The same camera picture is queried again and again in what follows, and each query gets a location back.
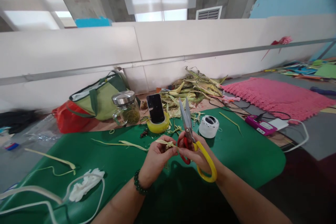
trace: pink power bank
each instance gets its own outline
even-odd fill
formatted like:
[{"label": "pink power bank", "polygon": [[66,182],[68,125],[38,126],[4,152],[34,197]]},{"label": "pink power bank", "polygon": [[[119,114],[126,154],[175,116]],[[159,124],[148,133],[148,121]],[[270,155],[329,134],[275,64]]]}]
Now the pink power bank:
[{"label": "pink power bank", "polygon": [[255,128],[260,134],[265,136],[272,134],[274,131],[277,131],[277,128],[264,120],[261,120],[260,122],[256,121],[255,119],[257,117],[258,116],[256,115],[249,115],[246,117],[245,122],[251,127]]}]

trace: scissors blade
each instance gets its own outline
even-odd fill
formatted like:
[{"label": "scissors blade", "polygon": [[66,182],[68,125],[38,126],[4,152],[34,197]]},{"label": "scissors blade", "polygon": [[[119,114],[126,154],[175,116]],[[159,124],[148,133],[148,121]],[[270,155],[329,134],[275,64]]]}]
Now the scissors blade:
[{"label": "scissors blade", "polygon": [[185,114],[187,115],[187,121],[188,121],[188,125],[189,125],[189,128],[192,130],[192,127],[191,127],[191,114],[190,114],[190,107],[189,107],[189,102],[188,102],[188,98],[186,97],[185,98]]},{"label": "scissors blade", "polygon": [[180,110],[181,110],[181,118],[182,118],[182,121],[183,121],[183,126],[184,126],[184,129],[187,128],[187,116],[186,116],[186,112],[184,111],[184,108],[183,108],[183,104],[181,102],[181,98],[180,98]]}]

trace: glass jar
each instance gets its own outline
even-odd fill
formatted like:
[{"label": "glass jar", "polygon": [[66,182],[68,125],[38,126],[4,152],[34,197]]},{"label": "glass jar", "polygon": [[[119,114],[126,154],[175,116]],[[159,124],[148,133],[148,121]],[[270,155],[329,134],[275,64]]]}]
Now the glass jar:
[{"label": "glass jar", "polygon": [[113,115],[118,125],[135,125],[140,121],[140,110],[133,91],[119,92],[112,96],[112,101],[118,108]]}]

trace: hand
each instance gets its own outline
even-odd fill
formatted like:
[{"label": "hand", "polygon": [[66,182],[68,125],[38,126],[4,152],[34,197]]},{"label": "hand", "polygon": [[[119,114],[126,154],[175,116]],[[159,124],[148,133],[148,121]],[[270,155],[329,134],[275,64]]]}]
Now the hand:
[{"label": "hand", "polygon": [[[178,139],[183,139],[185,134],[186,133],[183,131],[179,135]],[[210,150],[210,147],[206,143],[205,139],[203,137],[197,135],[195,132],[192,132],[192,135],[195,138],[196,142],[197,141],[201,142],[201,144],[203,145],[204,149],[207,151],[207,153],[211,157],[214,165],[217,167],[220,164],[220,161],[216,158],[216,156],[214,155],[214,153]],[[191,142],[190,139],[188,139],[188,149],[185,148],[183,140],[180,141],[180,144],[179,144],[178,147],[180,148],[179,152],[180,152],[181,155],[183,155],[183,156],[191,159],[192,161],[194,161],[201,168],[201,170],[205,171],[208,174],[211,174],[211,169],[210,169],[210,166],[209,166],[207,160],[205,159],[205,157],[202,154],[202,152],[200,151],[200,149],[198,149],[197,151],[195,151],[194,145],[192,144],[192,142]]]},{"label": "hand", "polygon": [[[159,139],[166,142],[173,141],[173,144],[176,145],[176,141],[170,136],[162,135]],[[166,145],[155,141],[150,144],[145,162],[139,172],[141,187],[147,189],[154,183],[162,172],[165,163],[167,163],[172,156],[178,155],[176,149],[177,148],[173,147],[166,150]]]}]

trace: white cable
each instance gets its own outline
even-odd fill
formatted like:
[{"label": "white cable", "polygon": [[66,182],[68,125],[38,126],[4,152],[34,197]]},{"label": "white cable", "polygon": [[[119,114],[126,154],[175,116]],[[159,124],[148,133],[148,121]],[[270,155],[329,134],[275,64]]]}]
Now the white cable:
[{"label": "white cable", "polygon": [[295,119],[287,120],[287,122],[288,122],[288,121],[298,121],[299,123],[301,123],[302,126],[303,126],[303,129],[304,129],[304,132],[306,133],[306,138],[305,138],[301,143],[295,145],[295,147],[293,147],[293,148],[291,148],[291,149],[289,149],[289,150],[286,150],[285,152],[289,152],[289,151],[292,151],[292,150],[294,150],[294,149],[296,149],[296,148],[299,148],[301,145],[305,144],[305,143],[308,141],[308,139],[309,139],[308,131],[307,131],[306,126],[304,125],[303,122],[301,122],[301,121],[299,121],[299,120],[295,120]]},{"label": "white cable", "polygon": [[[63,198],[63,203],[64,203],[64,202],[68,199],[68,197],[69,197],[69,194],[70,194],[70,187],[72,186],[72,184],[75,183],[76,181],[78,181],[78,180],[80,180],[80,179],[82,179],[82,178],[84,178],[84,177],[88,177],[88,176],[96,176],[96,177],[99,177],[99,178],[102,180],[102,182],[103,182],[103,188],[102,188],[102,190],[101,190],[102,192],[101,192],[100,199],[99,199],[98,206],[97,206],[97,209],[96,209],[95,213],[93,214],[93,216],[92,216],[90,219],[88,219],[88,220],[86,220],[86,221],[84,221],[84,222],[82,222],[82,223],[80,223],[80,224],[85,224],[85,223],[90,222],[90,221],[95,217],[95,215],[97,214],[97,212],[98,212],[98,210],[99,210],[99,207],[100,207],[100,204],[101,204],[101,202],[102,202],[102,198],[103,198],[103,194],[104,194],[104,190],[105,190],[105,180],[104,180],[104,178],[101,177],[101,176],[99,176],[99,175],[97,175],[97,174],[86,174],[86,175],[80,176],[80,177],[76,178],[75,180],[73,180],[73,181],[68,185],[68,187],[67,187],[67,189],[66,189],[67,192],[66,192],[66,194],[65,194],[65,197]],[[25,190],[24,188],[26,188],[26,187],[18,188],[18,189],[21,189],[21,190],[20,190],[20,191],[17,191],[17,192],[13,192],[12,194],[14,194],[14,193],[19,193],[19,192],[21,192],[21,191],[31,191],[31,190],[32,190],[31,188],[28,188],[28,189],[26,188],[26,190]],[[46,193],[46,194],[45,194],[45,192],[44,192],[44,193],[41,193],[41,191],[40,191],[39,189],[43,189],[43,190],[47,191],[47,193]],[[35,188],[34,191],[37,192],[37,193],[41,193],[42,195],[45,195],[45,196],[47,196],[47,197],[49,197],[49,198],[55,200],[54,198],[50,197],[50,195],[55,195],[55,194],[49,192],[48,190],[46,190],[46,189],[44,189],[44,188],[37,187],[37,189]],[[5,193],[0,194],[0,198],[5,198],[5,197],[4,197],[4,194],[5,194]],[[30,207],[30,206],[33,207],[33,206],[36,206],[36,205],[42,205],[42,204],[46,204],[46,205],[47,205],[48,210],[49,210],[49,213],[50,213],[50,217],[51,217],[51,222],[52,222],[52,224],[57,224],[57,221],[56,221],[56,218],[55,218],[55,215],[54,215],[53,208],[51,207],[51,204],[50,204],[49,201],[40,201],[40,202],[36,202],[36,203],[31,203],[31,204],[26,204],[26,205],[18,206],[18,207],[9,209],[9,210],[2,211],[2,212],[0,212],[0,215],[2,215],[2,214],[7,214],[7,213],[9,213],[9,212],[13,212],[13,211],[20,210],[20,209],[23,209],[23,208],[27,208],[27,207]]]},{"label": "white cable", "polygon": [[0,194],[0,200],[4,199],[4,198],[7,198],[8,196],[11,196],[15,193],[19,193],[19,192],[23,192],[23,191],[34,191],[36,193],[39,193],[39,194],[42,194],[54,201],[56,201],[59,205],[63,203],[63,200],[58,197],[56,194],[42,188],[42,187],[39,187],[39,186],[36,186],[36,185],[28,185],[28,186],[25,186],[25,187],[20,187],[20,188],[15,188],[15,189],[12,189],[12,190],[8,190],[2,194]]}]

